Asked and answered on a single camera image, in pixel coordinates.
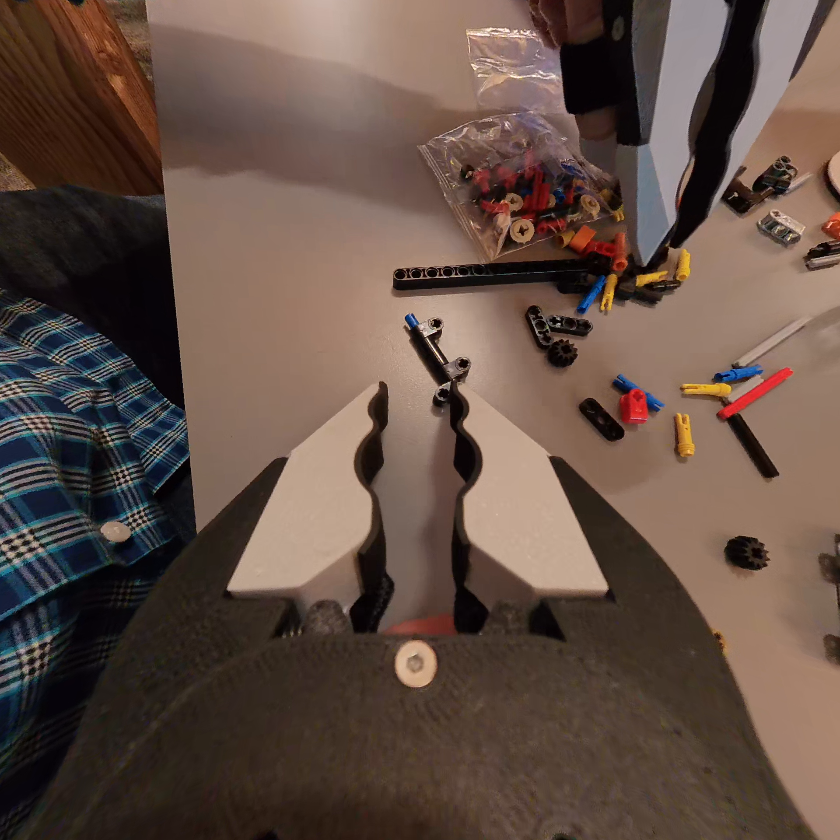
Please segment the dark cloth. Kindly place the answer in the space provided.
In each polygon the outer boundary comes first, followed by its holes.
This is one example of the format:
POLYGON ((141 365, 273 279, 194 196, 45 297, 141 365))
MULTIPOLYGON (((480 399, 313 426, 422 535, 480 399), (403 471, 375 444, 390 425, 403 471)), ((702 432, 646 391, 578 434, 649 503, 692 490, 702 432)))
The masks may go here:
POLYGON ((185 406, 165 196, 77 185, 1 193, 2 288, 112 341, 185 406))

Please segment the black perpendicular connector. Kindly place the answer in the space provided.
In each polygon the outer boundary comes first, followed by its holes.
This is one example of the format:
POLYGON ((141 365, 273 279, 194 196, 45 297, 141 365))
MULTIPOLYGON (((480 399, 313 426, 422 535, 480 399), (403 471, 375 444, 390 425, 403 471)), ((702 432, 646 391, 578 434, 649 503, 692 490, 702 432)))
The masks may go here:
POLYGON ((805 184, 812 174, 800 173, 787 155, 778 157, 752 183, 752 191, 764 197, 782 196, 805 184))

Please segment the wooden furniture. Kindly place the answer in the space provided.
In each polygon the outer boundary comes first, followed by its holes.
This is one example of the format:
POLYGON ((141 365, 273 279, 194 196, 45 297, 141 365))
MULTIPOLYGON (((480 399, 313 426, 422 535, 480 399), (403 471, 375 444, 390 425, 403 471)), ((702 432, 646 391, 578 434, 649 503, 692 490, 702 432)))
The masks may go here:
POLYGON ((1 2, 1 152, 34 187, 163 192, 144 2, 1 2))

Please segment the long black axle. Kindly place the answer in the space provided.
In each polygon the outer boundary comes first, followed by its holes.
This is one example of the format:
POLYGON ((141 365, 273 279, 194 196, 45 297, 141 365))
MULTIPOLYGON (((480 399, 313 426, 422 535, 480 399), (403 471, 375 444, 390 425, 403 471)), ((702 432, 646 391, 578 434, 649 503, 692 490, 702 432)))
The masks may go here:
POLYGON ((744 449, 753 465, 759 471, 762 478, 772 480, 780 475, 780 471, 767 454, 760 441, 752 431, 751 427, 743 419, 740 413, 729 416, 725 423, 736 436, 741 447, 744 449))

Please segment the black axle with blue pins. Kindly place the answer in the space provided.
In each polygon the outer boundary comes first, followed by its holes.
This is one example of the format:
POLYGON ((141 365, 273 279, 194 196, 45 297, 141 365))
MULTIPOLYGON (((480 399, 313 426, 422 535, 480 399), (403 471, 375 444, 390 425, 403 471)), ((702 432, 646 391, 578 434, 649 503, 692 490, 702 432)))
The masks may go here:
POLYGON ((414 342, 418 352, 427 362, 430 370, 437 377, 439 384, 446 383, 447 380, 442 373, 442 365, 445 362, 451 361, 445 353, 440 349, 439 340, 443 333, 435 339, 425 338, 417 329, 420 322, 418 317, 409 312, 404 317, 406 327, 408 329, 409 337, 414 342))

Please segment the cluster of black connectors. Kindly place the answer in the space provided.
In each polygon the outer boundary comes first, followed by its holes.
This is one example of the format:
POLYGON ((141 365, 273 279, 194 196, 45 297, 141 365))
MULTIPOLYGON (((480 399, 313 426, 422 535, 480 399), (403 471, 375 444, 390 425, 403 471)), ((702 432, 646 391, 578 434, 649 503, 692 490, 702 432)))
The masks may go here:
MULTIPOLYGON (((603 255, 589 255, 584 259, 584 268, 569 275, 563 275, 560 280, 556 280, 553 284, 557 291, 562 294, 582 298, 595 279, 600 275, 607 276, 611 268, 612 260, 610 258, 603 255)), ((664 281, 647 287, 636 288, 636 275, 647 272, 654 271, 639 268, 634 258, 629 257, 626 270, 619 276, 614 299, 619 301, 636 300, 654 306, 662 300, 666 293, 676 291, 683 284, 674 279, 674 272, 669 272, 664 281)))

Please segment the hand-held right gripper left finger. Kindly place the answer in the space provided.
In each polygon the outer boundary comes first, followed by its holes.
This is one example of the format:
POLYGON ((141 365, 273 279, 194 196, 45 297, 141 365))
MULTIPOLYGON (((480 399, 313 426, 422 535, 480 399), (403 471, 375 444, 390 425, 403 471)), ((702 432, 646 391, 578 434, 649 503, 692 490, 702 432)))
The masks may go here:
POLYGON ((394 592, 381 504, 386 383, 372 384, 295 447, 227 583, 245 599, 289 600, 300 616, 335 602, 374 634, 394 592))

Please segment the long black beam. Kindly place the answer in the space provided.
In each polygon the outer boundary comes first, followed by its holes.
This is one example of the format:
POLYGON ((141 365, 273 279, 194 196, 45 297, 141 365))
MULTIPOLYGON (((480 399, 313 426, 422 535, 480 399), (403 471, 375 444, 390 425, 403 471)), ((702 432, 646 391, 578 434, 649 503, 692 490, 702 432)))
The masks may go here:
POLYGON ((453 290, 472 287, 539 283, 581 284, 589 276, 609 272, 612 261, 604 256, 582 259, 508 261, 489 264, 398 268, 392 274, 395 291, 453 290))

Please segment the red axle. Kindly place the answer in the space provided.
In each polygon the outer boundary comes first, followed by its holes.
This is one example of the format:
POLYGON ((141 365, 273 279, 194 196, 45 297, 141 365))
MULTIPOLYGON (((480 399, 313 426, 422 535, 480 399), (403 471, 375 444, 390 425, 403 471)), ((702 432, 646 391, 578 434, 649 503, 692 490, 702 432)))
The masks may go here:
POLYGON ((724 405, 723 408, 717 412, 717 417, 720 420, 725 421, 731 415, 741 413, 752 404, 755 404, 758 400, 770 394, 782 383, 789 380, 793 374, 794 371, 790 367, 784 367, 777 372, 772 373, 767 379, 764 379, 764 382, 761 385, 751 390, 745 396, 741 397, 736 402, 724 405))

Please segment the person's left hand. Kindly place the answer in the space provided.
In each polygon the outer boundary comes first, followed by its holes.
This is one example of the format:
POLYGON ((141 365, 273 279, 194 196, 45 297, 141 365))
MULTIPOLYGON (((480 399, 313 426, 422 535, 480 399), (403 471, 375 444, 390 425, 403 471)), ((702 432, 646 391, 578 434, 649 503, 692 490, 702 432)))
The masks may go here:
MULTIPOLYGON (((604 35, 601 1, 527 1, 533 26, 543 42, 552 48, 563 44, 587 44, 604 35)), ((582 140, 613 138, 614 108, 601 108, 575 115, 582 140)))

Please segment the partly built lego model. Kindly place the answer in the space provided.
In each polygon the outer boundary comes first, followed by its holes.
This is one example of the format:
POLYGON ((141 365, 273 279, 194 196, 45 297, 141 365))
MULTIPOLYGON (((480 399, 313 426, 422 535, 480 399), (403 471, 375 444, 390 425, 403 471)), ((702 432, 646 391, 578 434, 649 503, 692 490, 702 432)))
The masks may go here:
MULTIPOLYGON (((839 533, 833 537, 833 551, 818 555, 820 571, 825 582, 834 590, 836 611, 839 612, 839 533)), ((839 666, 839 630, 823 636, 824 654, 831 664, 839 666)))

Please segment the blue plaid shirt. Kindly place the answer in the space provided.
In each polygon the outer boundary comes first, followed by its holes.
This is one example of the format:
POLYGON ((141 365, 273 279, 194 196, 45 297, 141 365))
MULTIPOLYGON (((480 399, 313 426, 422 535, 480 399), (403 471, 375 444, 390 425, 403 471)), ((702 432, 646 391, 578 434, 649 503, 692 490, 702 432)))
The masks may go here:
POLYGON ((55 777, 125 627, 182 550, 186 418, 110 340, 2 290, 1 834, 55 777))

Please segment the empty clear plastic bag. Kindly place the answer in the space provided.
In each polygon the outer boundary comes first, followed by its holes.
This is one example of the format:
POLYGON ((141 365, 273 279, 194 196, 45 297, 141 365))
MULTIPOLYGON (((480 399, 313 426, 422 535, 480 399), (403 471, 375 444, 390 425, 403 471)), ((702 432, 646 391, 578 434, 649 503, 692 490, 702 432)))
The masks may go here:
POLYGON ((566 113, 560 53, 538 32, 488 27, 465 35, 478 110, 566 113))

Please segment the black bracket piece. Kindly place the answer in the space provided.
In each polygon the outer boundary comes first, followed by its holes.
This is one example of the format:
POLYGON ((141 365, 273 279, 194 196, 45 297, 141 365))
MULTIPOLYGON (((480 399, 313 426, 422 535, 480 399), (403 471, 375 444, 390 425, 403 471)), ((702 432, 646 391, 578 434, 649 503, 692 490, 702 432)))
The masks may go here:
POLYGON ((741 175, 747 171, 745 165, 740 166, 728 187, 721 195, 721 201, 735 214, 744 216, 766 200, 764 192, 756 192, 741 180, 741 175))

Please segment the black two-hole liftarm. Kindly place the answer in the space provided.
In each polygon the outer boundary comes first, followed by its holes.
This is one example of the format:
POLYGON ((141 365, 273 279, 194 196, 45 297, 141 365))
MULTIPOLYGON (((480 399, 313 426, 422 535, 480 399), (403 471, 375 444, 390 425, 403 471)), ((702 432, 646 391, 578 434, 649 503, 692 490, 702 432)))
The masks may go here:
POLYGON ((579 411, 605 441, 616 443, 624 438, 624 427, 596 399, 585 398, 579 404, 579 411))

